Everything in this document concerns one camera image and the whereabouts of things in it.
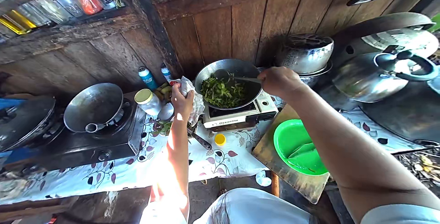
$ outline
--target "gray sleeve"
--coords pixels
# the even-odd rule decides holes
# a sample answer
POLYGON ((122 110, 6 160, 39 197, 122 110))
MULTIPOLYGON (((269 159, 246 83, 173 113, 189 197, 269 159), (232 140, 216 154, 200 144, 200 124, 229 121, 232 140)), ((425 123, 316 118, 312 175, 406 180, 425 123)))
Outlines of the gray sleeve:
POLYGON ((440 224, 440 211, 410 204, 391 204, 374 208, 361 224, 440 224))

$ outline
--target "knife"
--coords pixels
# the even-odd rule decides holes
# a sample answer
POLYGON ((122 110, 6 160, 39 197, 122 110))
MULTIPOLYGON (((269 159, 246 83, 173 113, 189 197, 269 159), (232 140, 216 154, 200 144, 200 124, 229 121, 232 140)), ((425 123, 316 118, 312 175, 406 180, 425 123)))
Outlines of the knife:
POLYGON ((212 150, 212 146, 209 142, 205 141, 205 139, 203 139, 202 137, 196 135, 192 130, 190 130, 189 128, 187 128, 188 133, 190 133, 190 135, 192 137, 194 137, 194 139, 196 139, 204 148, 206 148, 207 150, 212 150))

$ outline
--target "wooden wall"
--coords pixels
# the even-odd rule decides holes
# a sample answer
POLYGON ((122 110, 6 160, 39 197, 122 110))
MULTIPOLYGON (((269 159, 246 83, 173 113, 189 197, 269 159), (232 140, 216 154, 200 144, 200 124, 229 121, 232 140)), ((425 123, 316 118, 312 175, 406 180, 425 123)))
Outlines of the wooden wall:
POLYGON ((67 101, 88 86, 111 82, 129 92, 144 87, 140 66, 150 69, 158 83, 165 82, 161 64, 145 28, 137 28, 0 65, 0 72, 12 75, 2 91, 54 94, 67 101))
MULTIPOLYGON (((280 36, 298 33, 332 36, 347 26, 382 15, 394 2, 375 0, 348 7, 348 1, 245 0, 240 3, 233 0, 239 3, 192 15, 187 12, 184 17, 164 21, 164 26, 185 75, 193 79, 204 65, 223 58, 269 65, 280 36)), ((164 8, 166 4, 157 4, 164 19, 178 15, 174 9, 164 8)), ((400 7, 399 11, 409 11, 411 7, 400 7)))
POLYGON ((189 79, 195 78, 204 65, 223 58, 269 65, 279 38, 286 34, 311 32, 331 36, 383 13, 408 11, 416 3, 375 0, 347 7, 347 1, 135 0, 133 6, 143 15, 140 20, 147 28, 137 24, 131 30, 90 41, 75 40, 57 50, 2 64, 0 73, 11 77, 1 90, 69 99, 99 82, 116 83, 124 92, 144 87, 137 74, 142 65, 162 83, 163 61, 177 76, 183 69, 189 79), (167 58, 174 53, 177 61, 175 57, 167 58))

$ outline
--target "wooden cutting board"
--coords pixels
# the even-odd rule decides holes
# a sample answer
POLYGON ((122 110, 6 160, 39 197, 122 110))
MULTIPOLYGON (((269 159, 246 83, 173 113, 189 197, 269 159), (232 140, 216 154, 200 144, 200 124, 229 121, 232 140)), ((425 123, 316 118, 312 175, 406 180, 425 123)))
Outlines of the wooden cutting board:
POLYGON ((274 122, 253 150, 252 155, 278 175, 278 177, 294 187, 307 200, 316 204, 321 197, 330 174, 310 176, 299 173, 286 165, 275 150, 273 142, 275 129, 280 123, 290 119, 300 119, 300 117, 292 107, 286 105, 275 117, 274 122))

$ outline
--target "kettle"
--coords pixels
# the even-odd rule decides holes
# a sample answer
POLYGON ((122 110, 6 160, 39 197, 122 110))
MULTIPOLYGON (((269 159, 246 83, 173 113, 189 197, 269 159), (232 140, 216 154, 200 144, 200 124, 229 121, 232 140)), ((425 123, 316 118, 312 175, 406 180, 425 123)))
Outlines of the kettle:
POLYGON ((438 75, 435 64, 410 50, 397 55, 384 52, 349 59, 335 72, 334 86, 356 101, 373 103, 398 92, 409 81, 428 81, 438 75))

